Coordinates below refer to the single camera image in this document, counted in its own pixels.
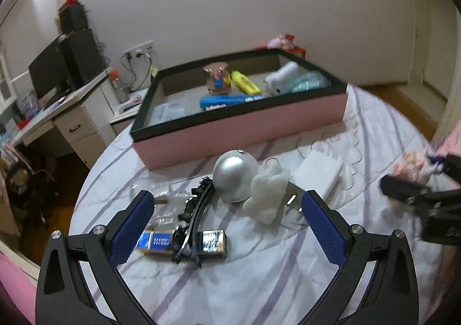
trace desk drawer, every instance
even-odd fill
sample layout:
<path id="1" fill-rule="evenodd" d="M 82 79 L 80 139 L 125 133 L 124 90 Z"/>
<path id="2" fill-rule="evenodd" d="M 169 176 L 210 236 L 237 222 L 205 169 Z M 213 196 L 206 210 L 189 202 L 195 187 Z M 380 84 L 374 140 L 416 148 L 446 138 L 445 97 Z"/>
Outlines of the desk drawer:
<path id="1" fill-rule="evenodd" d="M 90 169 L 107 148 L 107 145 L 99 134 L 87 136 L 86 138 L 71 143 L 71 146 L 78 157 Z"/>
<path id="2" fill-rule="evenodd" d="M 63 137 L 72 143 L 98 132 L 85 107 L 79 106 L 73 111 L 55 120 L 55 124 Z"/>

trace blue gripper pad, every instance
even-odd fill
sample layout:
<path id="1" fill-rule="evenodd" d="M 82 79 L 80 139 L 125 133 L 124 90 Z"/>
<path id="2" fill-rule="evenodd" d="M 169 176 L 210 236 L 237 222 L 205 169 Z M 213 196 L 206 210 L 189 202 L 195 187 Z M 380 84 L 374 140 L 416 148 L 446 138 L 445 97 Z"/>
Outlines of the blue gripper pad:
<path id="1" fill-rule="evenodd" d="M 319 204 L 320 202 L 315 198 L 323 203 L 323 208 Z M 301 199 L 301 208 L 304 218 L 312 228 L 317 241 L 319 241 L 323 252 L 325 252 L 326 257 L 328 258 L 328 261 L 341 268 L 347 260 L 347 244 L 343 233 L 338 230 L 326 213 L 332 211 L 315 191 L 304 193 Z"/>
<path id="2" fill-rule="evenodd" d="M 154 196 L 148 191 L 140 191 L 131 204 L 124 211 L 117 212 L 110 221 L 108 229 L 116 228 L 113 237 L 109 233 L 107 235 L 110 242 L 109 261 L 114 267 L 126 263 L 130 257 L 154 213 L 154 205 Z"/>

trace wall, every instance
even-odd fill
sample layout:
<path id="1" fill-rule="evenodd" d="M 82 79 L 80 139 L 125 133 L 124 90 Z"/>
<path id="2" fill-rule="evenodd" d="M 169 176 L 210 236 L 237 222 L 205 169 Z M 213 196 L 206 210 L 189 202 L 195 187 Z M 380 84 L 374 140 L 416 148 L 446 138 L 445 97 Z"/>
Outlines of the wall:
<path id="1" fill-rule="evenodd" d="M 448 99 L 458 52 L 452 0 L 415 0 L 415 41 L 409 84 L 426 82 Z"/>
<path id="2" fill-rule="evenodd" d="M 296 35 L 312 62 L 355 84 L 405 82 L 413 48 L 413 0 L 81 0 L 106 55 L 154 41 L 158 66 L 243 50 Z M 15 7 L 0 28 L 12 76 L 57 35 L 56 0 Z"/>
<path id="3" fill-rule="evenodd" d="M 456 18 L 458 27 L 456 32 L 458 38 L 461 38 L 461 14 L 457 11 Z M 461 121 L 461 46 L 458 46 L 457 63 L 453 84 L 448 98 L 447 106 L 443 112 L 442 120 L 437 127 L 433 142 L 439 142 L 445 135 L 448 135 Z"/>

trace drawer handle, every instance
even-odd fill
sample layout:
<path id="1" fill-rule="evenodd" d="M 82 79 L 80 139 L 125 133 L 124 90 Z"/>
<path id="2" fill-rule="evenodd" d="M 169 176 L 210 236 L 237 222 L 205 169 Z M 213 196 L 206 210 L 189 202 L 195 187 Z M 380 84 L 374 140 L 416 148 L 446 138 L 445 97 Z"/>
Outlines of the drawer handle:
<path id="1" fill-rule="evenodd" d="M 76 132 L 76 131 L 77 131 L 78 129 L 80 129 L 81 127 L 82 127 L 82 126 L 79 125 L 79 126 L 77 126 L 75 129 L 69 129 L 69 132 L 70 132 L 70 133 Z"/>

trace bed sheet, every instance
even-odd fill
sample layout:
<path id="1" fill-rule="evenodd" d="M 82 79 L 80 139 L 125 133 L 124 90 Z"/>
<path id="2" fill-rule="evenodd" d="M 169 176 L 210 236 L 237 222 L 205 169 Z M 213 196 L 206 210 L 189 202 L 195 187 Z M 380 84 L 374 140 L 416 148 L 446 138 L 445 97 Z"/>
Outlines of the bed sheet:
<path id="1" fill-rule="evenodd" d="M 268 157 L 294 173 L 310 150 L 340 158 L 345 164 L 327 204 L 349 224 L 368 232 L 405 231 L 412 250 L 420 295 L 420 322 L 434 295 L 441 246 L 421 241 L 420 220 L 403 205 L 390 202 L 379 190 L 379 179 L 401 155 L 423 150 L 428 142 L 393 107 L 350 86 L 343 122 L 247 147 L 259 163 Z M 217 156 L 149 171 L 131 147 L 129 128 L 111 143 L 86 179 L 71 220 L 70 234 L 87 233 L 107 224 L 130 203 L 131 187 L 148 179 L 188 190 L 211 175 Z M 449 188 L 445 176 L 434 177 L 434 190 Z M 118 267 L 126 284 L 159 324 L 262 325 L 297 324 L 314 305 L 337 271 L 328 262 L 312 231 L 302 222 L 263 226 L 241 213 L 240 204 L 220 199 L 203 216 L 203 230 L 225 229 L 229 239 L 224 261 L 204 261 L 198 269 L 190 261 L 171 263 L 135 250 Z M 98 308 L 112 316 L 88 264 L 82 266 Z M 373 270 L 368 263 L 362 280 L 343 315 L 360 302 Z"/>

